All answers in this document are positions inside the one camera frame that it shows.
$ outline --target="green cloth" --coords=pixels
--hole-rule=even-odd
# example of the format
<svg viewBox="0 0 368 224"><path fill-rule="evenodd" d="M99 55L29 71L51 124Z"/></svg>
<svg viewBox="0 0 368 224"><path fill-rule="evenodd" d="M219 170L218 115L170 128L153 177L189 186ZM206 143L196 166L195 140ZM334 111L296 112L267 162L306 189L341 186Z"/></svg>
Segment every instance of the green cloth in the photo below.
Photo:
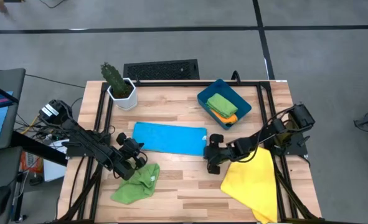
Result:
<svg viewBox="0 0 368 224"><path fill-rule="evenodd" d="M238 108L235 105L218 93L210 97L206 104L209 108L219 113L223 118L229 118L238 111Z"/></svg>
<svg viewBox="0 0 368 224"><path fill-rule="evenodd" d="M136 170L129 180L121 181L119 189L111 196L111 199L127 205L152 196L159 172L160 167L157 164L145 165Z"/></svg>

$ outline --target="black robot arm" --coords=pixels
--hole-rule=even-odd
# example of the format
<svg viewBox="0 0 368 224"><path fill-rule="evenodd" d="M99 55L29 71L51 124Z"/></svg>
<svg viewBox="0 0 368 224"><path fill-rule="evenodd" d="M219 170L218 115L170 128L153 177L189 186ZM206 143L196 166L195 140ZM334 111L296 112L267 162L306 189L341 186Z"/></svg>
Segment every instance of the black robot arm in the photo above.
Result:
<svg viewBox="0 0 368 224"><path fill-rule="evenodd" d="M281 118L288 114L288 120ZM309 138L303 137L301 133L310 130L315 121L308 112L305 105L294 105L291 108L277 113L268 122L250 137L238 138L228 142L226 147L219 147L224 137L221 134L212 134L210 144L204 148L204 159L207 159L207 171L210 174L220 174L219 164L225 161L249 162L255 156L243 161L252 151L256 151L259 144L268 139L274 140L276 152L284 153L289 147L302 146Z"/></svg>
<svg viewBox="0 0 368 224"><path fill-rule="evenodd" d="M135 169L143 167L146 161L138 157L143 143L137 143L134 139L127 138L120 133L117 141L122 147L117 150L109 146L110 135L96 131L84 130L73 118L72 109L61 100L51 100L40 111L39 118L46 125L64 133L70 140L62 144L70 151L80 151L86 156L93 156L103 167L116 172L121 178L128 180ZM128 159L135 160L133 168Z"/></svg>

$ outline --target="blue plastic bin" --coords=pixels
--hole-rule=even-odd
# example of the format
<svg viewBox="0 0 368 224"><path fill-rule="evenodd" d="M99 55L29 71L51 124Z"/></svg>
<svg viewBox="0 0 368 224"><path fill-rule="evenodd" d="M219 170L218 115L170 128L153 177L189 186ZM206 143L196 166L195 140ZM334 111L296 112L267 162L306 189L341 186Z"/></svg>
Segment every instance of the blue plastic bin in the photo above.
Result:
<svg viewBox="0 0 368 224"><path fill-rule="evenodd" d="M205 90L201 91L197 95L197 100L199 104L213 117L216 122L218 122L221 127L225 130L230 129L234 124L224 124L221 120L216 117L215 114L210 110L210 108L206 105L207 100L212 97L215 93L219 93L225 99L229 100L233 105L238 108L238 111L235 113L238 117L238 121L243 118L251 109L252 106L248 104L242 97L238 95L227 83L225 83L222 79L218 79L213 84L209 85Z"/></svg>

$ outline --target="wooden table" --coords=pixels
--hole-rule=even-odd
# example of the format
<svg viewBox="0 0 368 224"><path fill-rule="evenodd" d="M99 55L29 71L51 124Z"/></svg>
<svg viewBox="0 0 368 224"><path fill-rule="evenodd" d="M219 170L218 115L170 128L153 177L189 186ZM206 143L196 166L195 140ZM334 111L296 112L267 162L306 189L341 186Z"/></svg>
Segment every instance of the wooden table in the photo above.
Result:
<svg viewBox="0 0 368 224"><path fill-rule="evenodd" d="M287 82L270 81L276 111L290 107L291 99ZM78 122L85 129L93 129L100 97L101 81L87 82ZM138 87L138 105L131 111L113 107L111 125L116 128L111 144L119 148L115 139L120 132L131 136L137 121L180 126L205 127L207 135L219 133L225 142L250 136L262 126L257 91L253 86L234 86L233 89L252 106L252 110L229 131L222 129L197 102L197 94L204 86L194 87ZM268 100L263 93L267 113ZM105 122L104 103L101 127ZM221 165L221 174L208 174L206 161L199 156L186 156L146 151L148 164L158 163L161 172L155 193L152 197L139 200L130 205L114 202L111 195L119 187L120 179L103 170L99 192L96 222L255 222L252 211L224 194L220 190L229 162ZM321 216L314 184L308 164L298 156L287 156L293 190L316 216ZM60 193L58 216L68 209L73 178L80 158L69 160L64 184ZM87 159L78 173L73 201L81 192ZM285 191L282 189L287 217L290 207ZM84 218L89 217L92 192L87 197Z"/></svg>

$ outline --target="yellow cloth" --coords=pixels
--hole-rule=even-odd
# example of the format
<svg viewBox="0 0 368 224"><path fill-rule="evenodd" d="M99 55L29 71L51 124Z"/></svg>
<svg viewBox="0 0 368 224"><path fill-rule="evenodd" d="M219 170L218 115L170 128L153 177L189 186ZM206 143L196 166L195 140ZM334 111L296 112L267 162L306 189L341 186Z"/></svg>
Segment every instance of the yellow cloth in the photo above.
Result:
<svg viewBox="0 0 368 224"><path fill-rule="evenodd" d="M268 150L259 147L252 161L231 163L221 190L251 208L258 221L278 222L275 175Z"/></svg>
<svg viewBox="0 0 368 224"><path fill-rule="evenodd" d="M235 122L238 121L238 117L233 114L231 115L229 118L224 118L222 117L218 112L216 112L213 109L210 109L219 119L221 122L223 122L224 124L235 124Z"/></svg>

